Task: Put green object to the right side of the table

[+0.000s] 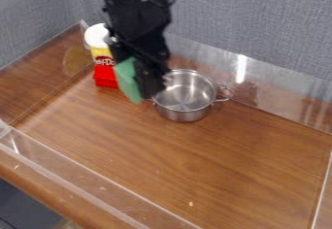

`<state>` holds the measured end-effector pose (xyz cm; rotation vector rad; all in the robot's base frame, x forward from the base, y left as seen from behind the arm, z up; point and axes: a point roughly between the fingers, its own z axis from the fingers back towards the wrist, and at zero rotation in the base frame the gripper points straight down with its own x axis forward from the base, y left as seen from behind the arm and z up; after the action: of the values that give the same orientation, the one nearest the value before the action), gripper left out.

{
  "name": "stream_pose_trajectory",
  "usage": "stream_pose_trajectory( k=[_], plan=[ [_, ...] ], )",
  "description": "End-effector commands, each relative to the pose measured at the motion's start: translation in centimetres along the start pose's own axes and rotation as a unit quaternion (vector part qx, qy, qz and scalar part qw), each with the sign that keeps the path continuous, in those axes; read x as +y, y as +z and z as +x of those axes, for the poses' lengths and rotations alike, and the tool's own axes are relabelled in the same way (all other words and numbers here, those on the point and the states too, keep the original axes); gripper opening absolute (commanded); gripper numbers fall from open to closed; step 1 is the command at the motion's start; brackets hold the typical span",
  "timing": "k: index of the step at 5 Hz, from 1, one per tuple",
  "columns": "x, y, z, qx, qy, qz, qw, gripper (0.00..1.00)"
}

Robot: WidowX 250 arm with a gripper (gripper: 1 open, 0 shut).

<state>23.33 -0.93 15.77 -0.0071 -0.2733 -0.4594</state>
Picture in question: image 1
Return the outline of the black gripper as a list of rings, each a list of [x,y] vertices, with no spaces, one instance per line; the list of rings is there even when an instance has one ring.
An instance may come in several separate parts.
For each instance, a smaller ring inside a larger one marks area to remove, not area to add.
[[[166,88],[164,75],[170,73],[166,61],[170,50],[164,39],[164,29],[171,23],[166,9],[141,9],[112,11],[104,9],[107,16],[105,43],[115,63],[131,57],[139,92],[144,99],[151,98]]]

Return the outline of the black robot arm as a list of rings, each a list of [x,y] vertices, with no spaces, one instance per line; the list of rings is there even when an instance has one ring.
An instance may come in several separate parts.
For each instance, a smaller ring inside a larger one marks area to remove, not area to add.
[[[175,0],[103,0],[104,42],[115,60],[117,86],[132,103],[164,89],[170,51],[164,30]]]

